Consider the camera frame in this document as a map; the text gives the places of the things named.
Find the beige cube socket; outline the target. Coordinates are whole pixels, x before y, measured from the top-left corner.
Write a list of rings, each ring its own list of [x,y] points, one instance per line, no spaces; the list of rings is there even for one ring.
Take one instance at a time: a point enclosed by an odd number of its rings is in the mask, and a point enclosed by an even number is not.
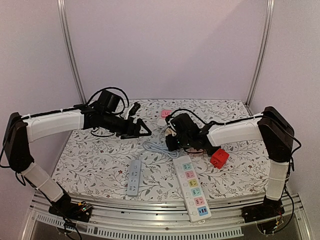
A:
[[[172,135],[173,137],[176,136],[175,131],[169,127],[165,130],[164,134],[165,134],[165,136],[169,136],[169,135]]]

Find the pink cube socket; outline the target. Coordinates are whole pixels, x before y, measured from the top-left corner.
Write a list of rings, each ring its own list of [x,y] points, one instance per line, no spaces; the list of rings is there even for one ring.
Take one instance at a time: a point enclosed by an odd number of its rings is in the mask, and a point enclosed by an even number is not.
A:
[[[188,148],[185,150],[186,153],[188,154],[193,154],[193,155],[196,155],[196,154],[203,154],[205,151],[203,149],[195,149],[195,148]]]

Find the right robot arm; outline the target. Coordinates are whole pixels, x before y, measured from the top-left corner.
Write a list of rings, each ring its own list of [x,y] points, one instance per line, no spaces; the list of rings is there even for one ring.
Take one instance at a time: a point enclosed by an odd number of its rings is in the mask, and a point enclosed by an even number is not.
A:
[[[179,115],[173,113],[166,118],[170,133],[165,137],[170,151],[179,149],[203,150],[212,157],[222,145],[244,142],[263,141],[270,160],[269,177],[266,193],[261,204],[242,208],[242,217],[246,223],[260,221],[282,214],[282,194],[287,191],[286,183],[290,171],[294,169],[293,144],[302,145],[294,134],[292,126],[272,106],[256,115],[229,122],[210,121],[203,127],[193,122],[190,111],[179,109]]]

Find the red cube socket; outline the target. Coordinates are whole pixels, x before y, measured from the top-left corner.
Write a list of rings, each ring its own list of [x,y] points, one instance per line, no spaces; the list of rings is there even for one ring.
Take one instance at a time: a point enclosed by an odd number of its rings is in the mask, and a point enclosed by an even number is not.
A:
[[[210,163],[217,169],[221,169],[227,162],[228,158],[229,158],[229,154],[219,148],[212,156],[210,159]]]

